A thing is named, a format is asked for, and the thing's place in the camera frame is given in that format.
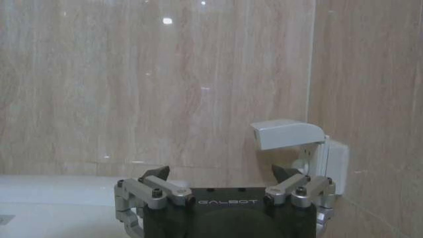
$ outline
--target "marble wall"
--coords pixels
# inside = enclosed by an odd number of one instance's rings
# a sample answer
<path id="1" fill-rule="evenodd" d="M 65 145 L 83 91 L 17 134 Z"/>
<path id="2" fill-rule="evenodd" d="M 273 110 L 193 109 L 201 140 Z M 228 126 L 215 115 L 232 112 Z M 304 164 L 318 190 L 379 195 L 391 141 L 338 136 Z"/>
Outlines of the marble wall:
<path id="1" fill-rule="evenodd" d="M 253 184 L 305 120 L 314 0 L 0 0 L 0 172 Z"/>
<path id="2" fill-rule="evenodd" d="M 327 237 L 423 237 L 420 0 L 318 0 L 309 122 L 351 147 Z"/>

